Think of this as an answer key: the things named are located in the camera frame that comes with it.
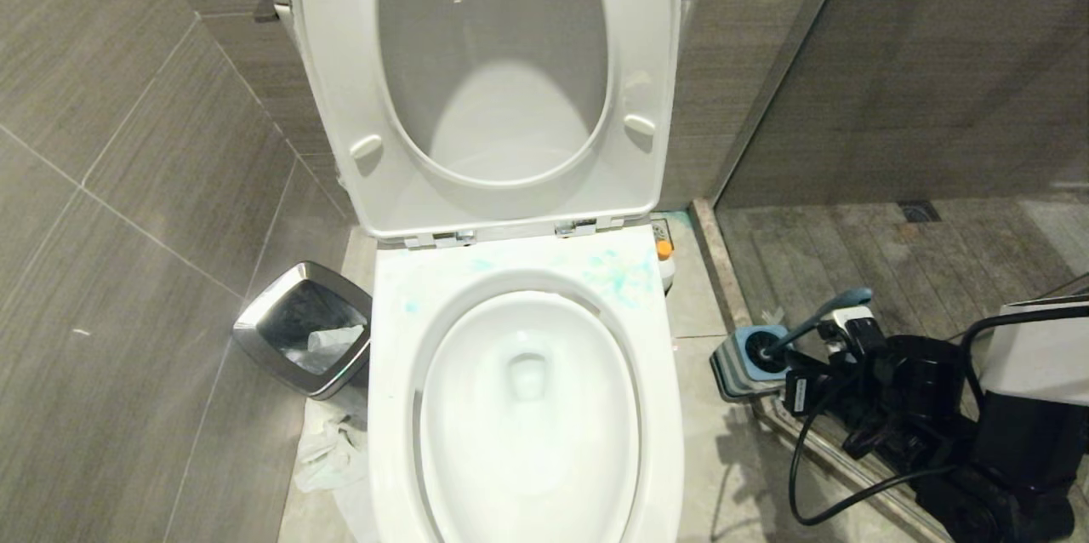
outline toilet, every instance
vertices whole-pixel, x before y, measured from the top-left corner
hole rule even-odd
[[[684,439],[648,214],[682,0],[289,4],[380,242],[381,541],[675,540]]]

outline floor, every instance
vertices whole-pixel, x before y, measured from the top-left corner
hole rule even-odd
[[[674,336],[685,433],[685,497],[678,543],[730,541],[910,541],[869,505],[828,523],[797,525],[786,504],[790,449],[761,430],[747,407],[719,398],[709,354],[725,338],[692,223],[685,213],[657,217],[668,224],[677,264],[666,298]],[[359,286],[372,283],[374,242],[354,234],[344,274]],[[308,427],[315,422],[308,420]],[[799,478],[803,511],[812,514],[848,490],[816,468]],[[354,525],[360,532],[359,525]],[[292,484],[280,530],[281,543],[352,543],[352,528],[328,491],[303,494]],[[358,543],[377,541],[360,532]]]
[[[717,214],[758,323],[800,322],[836,292],[868,286],[886,333],[944,338],[1089,272],[1089,197],[932,205],[940,221],[919,224],[897,205]]]

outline shower floor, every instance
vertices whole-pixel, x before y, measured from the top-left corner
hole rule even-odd
[[[886,334],[944,338],[1089,272],[1087,195],[931,202],[940,221],[914,224],[892,202],[715,213],[757,323],[790,326],[868,286]]]

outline trash can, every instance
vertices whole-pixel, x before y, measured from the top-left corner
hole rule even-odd
[[[366,405],[370,309],[362,287],[301,261],[249,303],[231,336],[295,391],[357,411],[360,400]]]

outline shower area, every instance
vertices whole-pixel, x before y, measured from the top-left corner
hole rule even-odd
[[[806,0],[720,178],[754,323],[888,334],[1089,291],[1089,0]]]

